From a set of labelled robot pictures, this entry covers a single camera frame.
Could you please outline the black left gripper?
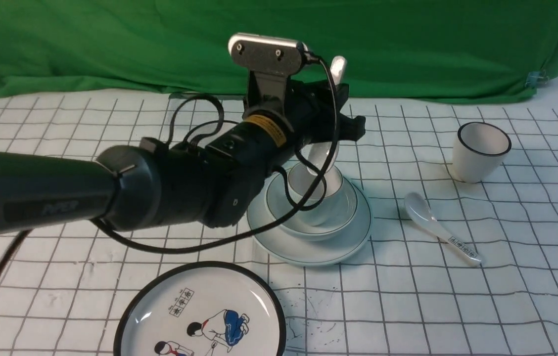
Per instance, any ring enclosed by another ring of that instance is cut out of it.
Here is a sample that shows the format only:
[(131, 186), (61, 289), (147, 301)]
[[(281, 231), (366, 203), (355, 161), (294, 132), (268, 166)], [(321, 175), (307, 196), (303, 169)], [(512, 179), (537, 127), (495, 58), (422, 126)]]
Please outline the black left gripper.
[(342, 115), (347, 83), (249, 82), (242, 121), (205, 147), (206, 172), (269, 174), (307, 144), (358, 142), (365, 116)]

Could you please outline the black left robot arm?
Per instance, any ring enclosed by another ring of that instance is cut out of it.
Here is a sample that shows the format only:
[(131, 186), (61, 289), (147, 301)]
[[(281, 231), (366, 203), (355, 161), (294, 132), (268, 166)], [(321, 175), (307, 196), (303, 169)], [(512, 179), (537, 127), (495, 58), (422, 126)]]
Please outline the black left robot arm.
[(166, 249), (123, 240), (120, 233), (199, 222), (209, 228), (238, 223), (265, 180), (310, 143), (358, 141), (363, 116), (341, 113), (349, 86), (336, 98), (325, 81), (293, 81), (283, 98), (245, 103), (243, 120), (223, 134), (224, 108), (212, 95), (196, 94), (218, 111), (217, 128), (189, 133), (171, 144), (144, 137), (139, 146), (116, 145), (94, 161), (0, 152), (0, 234), (91, 221), (123, 245), (144, 252), (199, 252), (232, 241)]

